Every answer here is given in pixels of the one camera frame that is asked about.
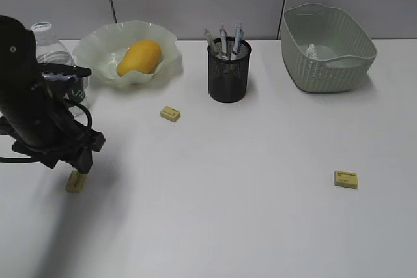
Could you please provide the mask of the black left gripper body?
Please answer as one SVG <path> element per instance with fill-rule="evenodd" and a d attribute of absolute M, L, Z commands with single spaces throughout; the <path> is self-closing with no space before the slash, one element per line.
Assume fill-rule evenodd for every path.
<path fill-rule="evenodd" d="M 31 161 L 39 162 L 50 169 L 54 168 L 58 161 L 70 164 L 82 174 L 88 174 L 93 166 L 93 152 L 100 152 L 106 142 L 103 133 L 89 130 L 81 139 L 67 137 L 50 146 L 29 146 L 16 133 L 11 137 L 15 139 L 12 150 L 28 156 Z"/>

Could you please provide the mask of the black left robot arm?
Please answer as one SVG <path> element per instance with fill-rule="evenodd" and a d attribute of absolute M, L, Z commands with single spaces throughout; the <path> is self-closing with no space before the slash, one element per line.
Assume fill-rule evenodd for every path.
<path fill-rule="evenodd" d="M 54 168 L 63 161 L 83 174 L 93 166 L 93 152 L 105 137 L 93 130 L 89 110 L 65 98 L 91 69 L 36 59 L 34 32 L 11 17 L 1 16 L 1 135 L 12 137 L 19 158 L 2 163 L 42 163 Z"/>

